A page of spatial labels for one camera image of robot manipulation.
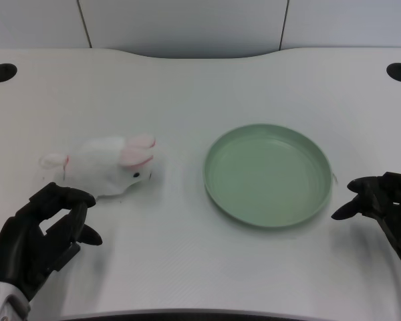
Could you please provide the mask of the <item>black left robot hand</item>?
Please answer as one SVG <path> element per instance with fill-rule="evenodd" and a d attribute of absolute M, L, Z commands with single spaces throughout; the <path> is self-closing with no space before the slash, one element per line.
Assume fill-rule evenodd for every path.
<path fill-rule="evenodd" d="M 49 183 L 6 220 L 0 232 L 0 282 L 32 300 L 50 274 L 60 271 L 80 245 L 99 246 L 102 238 L 86 225 L 91 194 Z"/>

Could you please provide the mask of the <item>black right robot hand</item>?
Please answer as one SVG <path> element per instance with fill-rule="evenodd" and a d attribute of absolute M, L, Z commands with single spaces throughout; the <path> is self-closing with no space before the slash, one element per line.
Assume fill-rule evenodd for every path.
<path fill-rule="evenodd" d="M 347 188 L 356 196 L 331 218 L 341 221 L 360 213 L 376 220 L 401 261 L 401 174 L 354 179 Z"/>

